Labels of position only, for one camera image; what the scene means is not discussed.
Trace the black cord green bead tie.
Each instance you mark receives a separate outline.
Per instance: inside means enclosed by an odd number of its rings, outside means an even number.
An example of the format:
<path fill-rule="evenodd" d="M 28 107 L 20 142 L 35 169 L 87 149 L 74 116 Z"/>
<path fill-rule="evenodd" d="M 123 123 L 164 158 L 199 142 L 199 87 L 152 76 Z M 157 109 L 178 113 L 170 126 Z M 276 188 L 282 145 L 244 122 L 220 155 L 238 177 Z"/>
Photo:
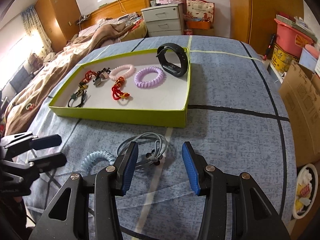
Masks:
<path fill-rule="evenodd" d="M 68 108 L 81 108 L 87 100 L 87 90 L 79 89 L 73 93 L 68 101 Z"/>

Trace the black wristband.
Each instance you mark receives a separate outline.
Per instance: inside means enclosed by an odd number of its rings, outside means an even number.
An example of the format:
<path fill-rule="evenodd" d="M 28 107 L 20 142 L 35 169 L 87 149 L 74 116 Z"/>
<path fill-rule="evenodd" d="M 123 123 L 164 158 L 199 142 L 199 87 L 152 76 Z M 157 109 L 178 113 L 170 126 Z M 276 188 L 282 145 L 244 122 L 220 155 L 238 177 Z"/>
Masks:
<path fill-rule="evenodd" d="M 157 48 L 159 64 L 164 71 L 174 77 L 182 77 L 189 66 L 187 49 L 175 43 L 165 43 Z"/>

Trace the brown blanket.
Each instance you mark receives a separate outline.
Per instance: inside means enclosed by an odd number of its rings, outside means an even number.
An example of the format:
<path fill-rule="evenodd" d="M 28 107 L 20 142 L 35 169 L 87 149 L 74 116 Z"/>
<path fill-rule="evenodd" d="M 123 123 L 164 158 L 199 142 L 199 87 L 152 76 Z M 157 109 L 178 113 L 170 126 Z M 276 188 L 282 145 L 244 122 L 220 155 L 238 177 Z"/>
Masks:
<path fill-rule="evenodd" d="M 1 135 L 27 131 L 49 93 L 77 63 L 95 49 L 122 41 L 135 26 L 130 21 L 104 21 L 80 31 L 10 101 L 1 122 L 4 125 Z"/>

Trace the blue patterned tablecloth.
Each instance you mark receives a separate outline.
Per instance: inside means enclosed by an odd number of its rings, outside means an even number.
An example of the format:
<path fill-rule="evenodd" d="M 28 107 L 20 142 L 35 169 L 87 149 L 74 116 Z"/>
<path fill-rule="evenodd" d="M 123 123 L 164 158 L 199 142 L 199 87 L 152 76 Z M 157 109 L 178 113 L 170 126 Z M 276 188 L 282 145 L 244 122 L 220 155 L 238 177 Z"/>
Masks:
<path fill-rule="evenodd" d="M 61 118 L 46 99 L 30 130 L 58 134 L 67 164 L 42 174 L 24 202 L 35 220 L 83 159 L 94 151 L 116 153 L 125 139 L 156 132 L 169 142 L 159 166 L 134 174 L 131 187 L 117 199 L 125 239 L 197 239 L 204 198 L 190 188 L 181 148 L 189 141 L 207 163 L 228 174 L 248 172 L 263 189 L 285 224 L 291 219 L 296 161 L 291 126 L 273 80 L 249 45 L 226 38 L 170 36 L 110 45 L 90 53 L 83 63 L 166 42 L 190 48 L 191 86 L 185 128 L 116 124 Z"/>

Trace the green white tray box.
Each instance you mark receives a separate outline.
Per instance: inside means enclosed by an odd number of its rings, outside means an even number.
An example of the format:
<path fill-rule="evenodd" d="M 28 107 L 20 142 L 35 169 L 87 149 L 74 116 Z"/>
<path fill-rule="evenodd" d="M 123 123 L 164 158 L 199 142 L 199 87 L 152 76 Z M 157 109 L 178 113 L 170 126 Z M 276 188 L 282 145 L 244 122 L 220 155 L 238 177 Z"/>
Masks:
<path fill-rule="evenodd" d="M 187 104 L 190 91 L 191 68 L 183 77 L 164 74 L 164 79 L 155 87 L 139 88 L 134 77 L 125 79 L 121 91 L 129 93 L 127 99 L 114 100 L 114 81 L 107 79 L 95 87 L 90 81 L 87 100 L 81 108 L 68 108 L 68 101 L 79 87 L 88 71 L 103 68 L 114 69 L 125 64 L 134 65 L 136 71 L 147 67 L 160 68 L 156 49 L 139 50 L 108 56 L 84 63 L 63 82 L 62 87 L 49 103 L 49 108 L 58 116 L 79 119 L 137 124 L 148 126 L 184 128 L 187 119 Z"/>

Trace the teddy bear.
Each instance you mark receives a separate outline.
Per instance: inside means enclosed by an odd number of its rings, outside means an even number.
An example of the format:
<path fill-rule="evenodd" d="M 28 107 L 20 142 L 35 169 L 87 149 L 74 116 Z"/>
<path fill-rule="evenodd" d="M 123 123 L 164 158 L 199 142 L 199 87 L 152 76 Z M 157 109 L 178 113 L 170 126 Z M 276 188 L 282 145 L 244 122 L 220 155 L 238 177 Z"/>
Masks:
<path fill-rule="evenodd" d="M 28 64 L 31 72 L 35 72 L 43 67 L 43 58 L 35 53 L 32 53 L 28 58 Z"/>

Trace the patterned curtain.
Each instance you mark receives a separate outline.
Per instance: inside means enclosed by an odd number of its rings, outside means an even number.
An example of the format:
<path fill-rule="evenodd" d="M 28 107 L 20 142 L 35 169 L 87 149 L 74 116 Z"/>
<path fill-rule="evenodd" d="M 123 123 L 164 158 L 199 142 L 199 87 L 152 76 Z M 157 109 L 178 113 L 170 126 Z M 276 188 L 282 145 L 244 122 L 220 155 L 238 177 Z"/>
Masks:
<path fill-rule="evenodd" d="M 31 5 L 21 12 L 21 18 L 25 32 L 30 37 L 33 53 L 46 57 L 53 52 L 52 42 L 44 30 L 35 6 Z"/>

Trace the round plate with items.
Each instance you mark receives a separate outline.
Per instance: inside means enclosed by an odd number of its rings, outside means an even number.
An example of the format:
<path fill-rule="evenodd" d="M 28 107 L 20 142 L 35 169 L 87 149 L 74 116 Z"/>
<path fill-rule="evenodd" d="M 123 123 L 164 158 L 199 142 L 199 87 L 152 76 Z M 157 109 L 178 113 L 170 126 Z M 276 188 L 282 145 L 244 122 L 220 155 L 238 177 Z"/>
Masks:
<path fill-rule="evenodd" d="M 313 164 L 303 166 L 298 172 L 295 202 L 292 209 L 294 219 L 304 218 L 311 210 L 318 190 L 318 172 Z"/>

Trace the cola bottle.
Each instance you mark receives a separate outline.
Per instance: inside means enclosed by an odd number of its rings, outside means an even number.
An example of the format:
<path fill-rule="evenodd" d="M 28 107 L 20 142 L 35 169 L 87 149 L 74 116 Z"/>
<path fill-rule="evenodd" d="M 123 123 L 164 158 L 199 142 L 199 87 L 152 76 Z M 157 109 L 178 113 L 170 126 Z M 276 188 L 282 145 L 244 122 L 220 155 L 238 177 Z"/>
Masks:
<path fill-rule="evenodd" d="M 184 29 L 184 35 L 193 35 L 192 29 Z"/>

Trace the small cardboard box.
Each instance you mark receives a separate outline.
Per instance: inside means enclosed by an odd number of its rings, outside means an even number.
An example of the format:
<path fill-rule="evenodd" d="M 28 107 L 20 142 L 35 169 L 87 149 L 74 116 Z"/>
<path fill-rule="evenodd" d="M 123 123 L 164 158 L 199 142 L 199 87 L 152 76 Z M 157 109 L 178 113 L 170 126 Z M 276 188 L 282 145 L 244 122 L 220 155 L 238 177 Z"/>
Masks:
<path fill-rule="evenodd" d="M 215 36 L 214 35 L 214 28 L 210 28 L 210 29 L 193 29 L 193 35 Z"/>

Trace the flat cardboard boxes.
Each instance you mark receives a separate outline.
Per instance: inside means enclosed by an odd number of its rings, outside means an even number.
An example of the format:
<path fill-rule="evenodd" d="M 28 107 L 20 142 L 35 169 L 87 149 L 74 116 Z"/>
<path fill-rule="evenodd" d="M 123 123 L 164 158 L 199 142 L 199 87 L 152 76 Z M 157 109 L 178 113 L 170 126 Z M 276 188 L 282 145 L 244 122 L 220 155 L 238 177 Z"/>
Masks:
<path fill-rule="evenodd" d="M 319 76 L 293 61 L 279 94 L 289 116 L 297 166 L 319 161 Z"/>

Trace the orange box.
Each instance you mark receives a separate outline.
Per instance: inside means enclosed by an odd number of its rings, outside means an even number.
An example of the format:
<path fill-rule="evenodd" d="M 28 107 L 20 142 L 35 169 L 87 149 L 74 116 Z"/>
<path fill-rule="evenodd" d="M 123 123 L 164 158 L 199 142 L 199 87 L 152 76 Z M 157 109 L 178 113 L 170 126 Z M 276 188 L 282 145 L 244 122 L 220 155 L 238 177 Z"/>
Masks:
<path fill-rule="evenodd" d="M 188 29 L 202 29 L 208 30 L 212 24 L 210 21 L 186 21 Z"/>

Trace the yellow patterned box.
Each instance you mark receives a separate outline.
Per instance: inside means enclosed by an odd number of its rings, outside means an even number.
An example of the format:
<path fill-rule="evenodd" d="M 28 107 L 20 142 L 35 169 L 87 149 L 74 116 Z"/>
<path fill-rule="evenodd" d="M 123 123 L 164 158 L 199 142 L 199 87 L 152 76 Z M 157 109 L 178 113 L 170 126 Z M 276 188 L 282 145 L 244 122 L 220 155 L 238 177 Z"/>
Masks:
<path fill-rule="evenodd" d="M 299 58 L 287 53 L 275 43 L 271 59 L 274 68 L 280 73 L 287 72 L 292 61 L 299 62 Z"/>

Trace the tall wooden wardrobe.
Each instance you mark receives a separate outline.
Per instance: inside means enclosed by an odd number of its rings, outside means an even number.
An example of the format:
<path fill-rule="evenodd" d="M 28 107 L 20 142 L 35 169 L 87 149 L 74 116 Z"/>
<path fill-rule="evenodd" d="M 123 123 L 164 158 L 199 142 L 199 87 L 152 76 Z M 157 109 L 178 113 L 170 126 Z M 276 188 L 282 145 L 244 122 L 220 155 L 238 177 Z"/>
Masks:
<path fill-rule="evenodd" d="M 35 10 L 54 52 L 61 51 L 79 33 L 80 10 L 76 0 L 37 0 Z"/>

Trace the grey three drawer cabinet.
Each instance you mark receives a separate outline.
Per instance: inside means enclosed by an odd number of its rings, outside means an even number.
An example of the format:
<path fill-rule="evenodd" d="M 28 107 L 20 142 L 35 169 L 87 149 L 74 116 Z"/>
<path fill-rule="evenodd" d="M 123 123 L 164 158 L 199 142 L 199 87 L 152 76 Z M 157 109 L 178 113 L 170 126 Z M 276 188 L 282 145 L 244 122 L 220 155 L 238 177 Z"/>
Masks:
<path fill-rule="evenodd" d="M 149 37 L 184 33 L 183 4 L 167 4 L 141 10 Z"/>

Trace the red white gift bag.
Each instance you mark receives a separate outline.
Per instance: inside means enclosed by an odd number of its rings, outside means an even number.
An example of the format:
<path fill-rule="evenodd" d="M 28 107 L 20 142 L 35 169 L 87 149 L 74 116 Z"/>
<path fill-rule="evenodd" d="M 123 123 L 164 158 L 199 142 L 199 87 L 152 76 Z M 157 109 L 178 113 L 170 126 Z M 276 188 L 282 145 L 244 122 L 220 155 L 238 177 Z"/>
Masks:
<path fill-rule="evenodd" d="M 215 4 L 205 0 L 186 0 L 186 17 L 214 22 Z"/>

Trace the white blue box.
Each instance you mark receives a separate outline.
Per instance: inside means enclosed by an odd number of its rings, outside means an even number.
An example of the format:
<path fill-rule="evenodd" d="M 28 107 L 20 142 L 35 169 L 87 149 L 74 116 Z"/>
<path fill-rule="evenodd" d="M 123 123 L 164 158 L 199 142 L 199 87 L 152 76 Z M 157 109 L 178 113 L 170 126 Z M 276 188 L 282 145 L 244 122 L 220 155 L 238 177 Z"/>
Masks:
<path fill-rule="evenodd" d="M 312 45 L 306 44 L 302 49 L 299 64 L 319 75 L 319 50 Z"/>

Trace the pink plastic bin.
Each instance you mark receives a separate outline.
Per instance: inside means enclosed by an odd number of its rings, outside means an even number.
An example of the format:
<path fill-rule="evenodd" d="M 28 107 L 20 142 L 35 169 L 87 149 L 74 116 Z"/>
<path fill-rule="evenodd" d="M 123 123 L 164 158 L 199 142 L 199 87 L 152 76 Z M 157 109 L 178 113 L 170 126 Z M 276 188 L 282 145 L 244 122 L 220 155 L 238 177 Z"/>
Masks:
<path fill-rule="evenodd" d="M 300 58 L 302 49 L 305 47 L 305 45 L 314 44 L 314 40 L 301 31 L 298 31 L 297 29 L 284 22 L 281 22 L 276 18 L 274 21 L 277 23 L 276 44 L 280 46 L 280 48 L 286 53 Z"/>

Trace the wooden bed headboard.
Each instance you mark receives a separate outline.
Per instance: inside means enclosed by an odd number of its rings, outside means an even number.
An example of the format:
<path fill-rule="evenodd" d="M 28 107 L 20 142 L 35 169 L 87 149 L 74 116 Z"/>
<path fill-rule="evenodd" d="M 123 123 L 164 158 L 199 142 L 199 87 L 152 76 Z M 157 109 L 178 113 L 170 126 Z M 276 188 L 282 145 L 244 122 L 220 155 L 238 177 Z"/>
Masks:
<path fill-rule="evenodd" d="M 88 18 L 80 23 L 80 28 L 86 29 L 103 18 L 115 19 L 134 12 L 141 14 L 141 10 L 149 6 L 150 0 L 116 0 L 89 13 Z"/>

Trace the wooden wardrobe door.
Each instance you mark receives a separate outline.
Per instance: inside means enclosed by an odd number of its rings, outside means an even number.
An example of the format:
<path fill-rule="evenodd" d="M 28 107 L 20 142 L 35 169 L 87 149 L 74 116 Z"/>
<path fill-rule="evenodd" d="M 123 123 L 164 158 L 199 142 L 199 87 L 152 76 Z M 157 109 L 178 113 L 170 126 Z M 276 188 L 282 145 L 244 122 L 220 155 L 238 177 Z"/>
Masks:
<path fill-rule="evenodd" d="M 304 16 L 303 0 L 230 0 L 231 34 L 262 55 L 277 31 L 276 14 Z"/>

